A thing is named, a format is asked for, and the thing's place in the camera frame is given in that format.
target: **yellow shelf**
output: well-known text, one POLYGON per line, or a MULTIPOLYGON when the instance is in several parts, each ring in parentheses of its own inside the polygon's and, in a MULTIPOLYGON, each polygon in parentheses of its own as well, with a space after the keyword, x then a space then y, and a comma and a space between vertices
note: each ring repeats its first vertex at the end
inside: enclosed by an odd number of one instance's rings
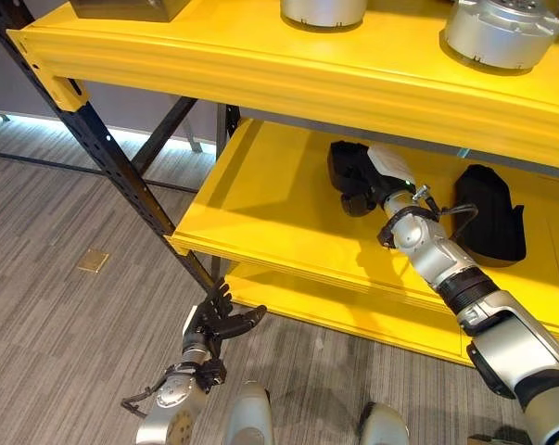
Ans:
POLYGON ((367 337, 440 359, 471 364, 470 339, 451 313, 417 310, 389 298, 359 294, 261 266, 234 265, 226 281, 234 301, 367 337))
POLYGON ((280 18, 279 0, 192 0, 170 23, 78 19, 65 4, 9 35, 67 110, 85 98, 64 77, 559 167, 559 38, 530 72, 476 69, 440 41, 450 8, 370 1, 355 30, 307 32, 280 18))
MULTIPOLYGON (((341 209, 326 165, 330 143, 339 139, 242 121, 169 241, 181 253, 193 249, 448 313, 404 255, 378 245, 382 211, 351 218, 341 209)), ((440 206, 451 204, 453 182, 469 161, 390 147, 406 158, 419 184, 432 186, 440 206)), ((493 167, 513 202, 525 205, 527 258, 486 272, 559 339, 559 181, 493 167)))

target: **floor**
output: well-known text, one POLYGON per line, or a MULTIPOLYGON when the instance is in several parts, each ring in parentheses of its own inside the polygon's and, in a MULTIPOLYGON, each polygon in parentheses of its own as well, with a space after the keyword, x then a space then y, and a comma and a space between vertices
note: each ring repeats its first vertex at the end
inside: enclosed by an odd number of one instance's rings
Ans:
MULTIPOLYGON (((175 221, 192 199, 151 188, 175 221)), ((134 443, 139 419, 119 401, 179 358, 184 318, 202 298, 108 180, 0 159, 0 444, 134 443), (88 248, 110 253, 98 274, 75 268, 88 248)), ((526 443, 517 404, 461 365, 272 314, 227 341, 224 359, 227 383, 211 392, 193 444, 222 443, 226 407, 248 379, 271 392, 279 444, 355 444, 369 400, 401 412, 412 444, 496 431, 526 443)))
MULTIPOLYGON (((132 159, 147 139, 146 135, 111 130, 122 151, 132 159)), ((194 153, 179 146, 188 143, 172 140, 158 154, 144 178, 179 187, 199 189, 215 162, 212 153, 194 153)), ((59 121, 11 117, 0 121, 0 154, 95 170, 98 166, 59 121)))

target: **metal cylinder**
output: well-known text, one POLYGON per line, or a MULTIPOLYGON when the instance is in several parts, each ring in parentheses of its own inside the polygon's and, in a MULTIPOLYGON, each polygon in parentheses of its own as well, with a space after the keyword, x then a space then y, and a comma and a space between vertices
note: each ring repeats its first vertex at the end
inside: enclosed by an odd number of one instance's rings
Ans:
POLYGON ((305 25, 338 28, 359 23, 367 0, 281 0, 281 13, 305 25))
POLYGON ((458 53, 511 70, 534 67, 558 34, 543 0, 458 0, 445 30, 458 53))

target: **black metal shelf post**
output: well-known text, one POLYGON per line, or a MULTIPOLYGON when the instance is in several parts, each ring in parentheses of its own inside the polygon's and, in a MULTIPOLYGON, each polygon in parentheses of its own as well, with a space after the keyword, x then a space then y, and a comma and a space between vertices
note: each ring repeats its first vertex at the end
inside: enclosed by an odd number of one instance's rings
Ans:
MULTIPOLYGON (((78 110, 61 110, 50 94, 46 92, 42 83, 34 74, 18 49, 12 44, 6 34, 8 29, 21 29, 33 22, 30 10, 22 0, 0 0, 0 43, 8 54, 15 60, 21 70, 26 74, 34 85, 40 96, 46 101, 55 114, 63 121, 73 136, 82 145, 83 149, 90 155, 95 163, 102 169, 109 180, 119 189, 125 199, 133 206, 135 211, 149 225, 159 239, 174 254, 185 269, 198 281, 205 290, 213 286, 210 273, 201 264, 193 252, 188 255, 179 255, 163 237, 171 235, 174 224, 160 206, 156 198, 141 177, 149 163, 157 156, 165 141, 172 135, 173 131, 181 123, 190 108, 196 102, 195 99, 181 97, 178 103, 164 118, 162 124, 154 132, 152 137, 142 147, 133 161, 130 161, 109 133, 106 125, 88 102, 78 110)), ((70 80, 76 91, 79 89, 74 80, 70 80)), ((239 110, 236 107, 227 106, 226 132, 231 134, 239 119, 239 110)), ((225 145, 225 140, 218 145, 225 145)))

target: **robotic arm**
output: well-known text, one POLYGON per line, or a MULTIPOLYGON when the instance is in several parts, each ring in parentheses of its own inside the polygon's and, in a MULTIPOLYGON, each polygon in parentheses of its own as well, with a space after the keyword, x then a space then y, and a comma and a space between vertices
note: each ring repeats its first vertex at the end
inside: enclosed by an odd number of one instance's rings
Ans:
POLYGON ((136 436, 137 445, 188 445, 193 424, 215 385, 225 381, 220 359, 222 341, 245 334, 266 313, 264 306, 230 315, 232 295, 229 286, 218 282, 207 298, 194 307, 184 325, 183 356, 151 388, 123 399, 121 405, 145 419, 136 436), (155 394, 156 403, 149 415, 136 404, 155 394))
POLYGON ((496 394, 518 400, 533 444, 559 444, 559 344, 438 222, 442 214, 471 207, 439 209, 428 187, 415 189, 404 160, 381 146, 337 142, 328 162, 347 214, 377 206, 387 214, 380 243, 403 252, 454 312, 472 338, 467 352, 475 368, 496 394))

